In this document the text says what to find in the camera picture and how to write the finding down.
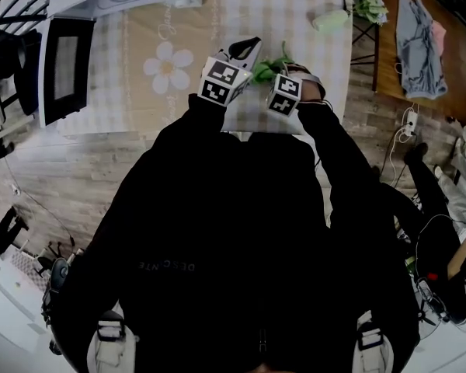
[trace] white flower pattern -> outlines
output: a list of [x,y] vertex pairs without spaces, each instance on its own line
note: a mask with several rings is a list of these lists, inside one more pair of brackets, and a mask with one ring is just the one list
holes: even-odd
[[152,87],[157,94],[165,94],[169,82],[178,90],[185,90],[190,86],[190,77],[181,68],[192,64],[192,52],[179,50],[173,54],[172,50],[172,44],[168,41],[160,43],[155,52],[157,58],[149,58],[143,64],[143,72],[147,76],[155,76]]

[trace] buckle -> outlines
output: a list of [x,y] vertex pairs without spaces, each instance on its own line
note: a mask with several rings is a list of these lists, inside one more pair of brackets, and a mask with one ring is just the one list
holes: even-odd
[[357,345],[359,350],[369,350],[383,344],[383,334],[380,328],[372,323],[364,323],[357,331]]
[[97,333],[100,341],[114,343],[122,340],[126,333],[124,332],[124,319],[116,314],[111,316],[103,316],[97,325]]

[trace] checkered tablecloth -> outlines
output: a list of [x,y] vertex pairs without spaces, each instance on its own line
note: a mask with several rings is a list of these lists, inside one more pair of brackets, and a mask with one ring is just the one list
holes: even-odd
[[[251,35],[263,40],[259,59],[274,59],[281,56],[281,43],[285,40],[291,57],[322,80],[327,91],[326,99],[339,119],[343,118],[350,72],[352,18],[342,29],[330,34],[316,32],[311,24],[316,16],[341,9],[343,0],[213,0],[213,3],[211,19],[203,18],[207,32],[210,32],[211,54],[217,52],[228,38]],[[129,112],[132,95],[127,69],[127,17],[116,13],[97,21],[90,57],[89,106],[59,121],[57,128],[62,134],[135,129],[146,133],[146,125],[150,133],[165,126],[157,115],[142,115],[145,120],[154,121],[145,123],[145,120],[136,120],[136,116]],[[178,28],[176,32],[184,33]],[[187,43],[190,45],[181,48],[193,51],[193,40]],[[250,86],[228,107],[223,130],[303,134],[296,114],[285,118],[267,111],[268,92],[268,85]],[[145,102],[150,106],[155,101]]]

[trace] wooden floor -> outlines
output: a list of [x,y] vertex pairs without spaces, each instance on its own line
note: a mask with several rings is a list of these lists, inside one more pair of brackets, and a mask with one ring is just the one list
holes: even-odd
[[[360,26],[366,26],[359,20]],[[372,54],[374,44],[366,37],[354,46],[353,55]],[[371,90],[373,65],[351,67],[349,93],[343,126],[360,146],[370,164],[381,166],[385,150],[394,130],[400,126],[402,114],[409,106],[398,99],[375,95]],[[420,108],[417,131],[427,141],[429,164],[444,163],[448,159],[456,134],[441,114]],[[92,134],[64,138],[54,128],[39,129],[37,124],[14,135],[17,149],[0,160],[0,218],[11,204],[21,210],[30,225],[28,232],[19,234],[16,245],[27,239],[26,249],[39,253],[49,242],[62,242],[68,255],[71,247],[68,234],[56,219],[25,193],[16,197],[12,185],[17,181],[51,210],[68,228],[79,247],[86,247],[100,220],[110,206],[121,180],[138,158],[151,147],[152,140],[138,133]],[[410,143],[396,147],[392,160],[397,174],[403,166],[402,156]],[[10,166],[13,176],[7,167]],[[349,167],[349,180],[353,168]],[[387,162],[382,180],[391,182],[393,170]],[[415,193],[414,183],[406,169],[398,188],[406,194]]]

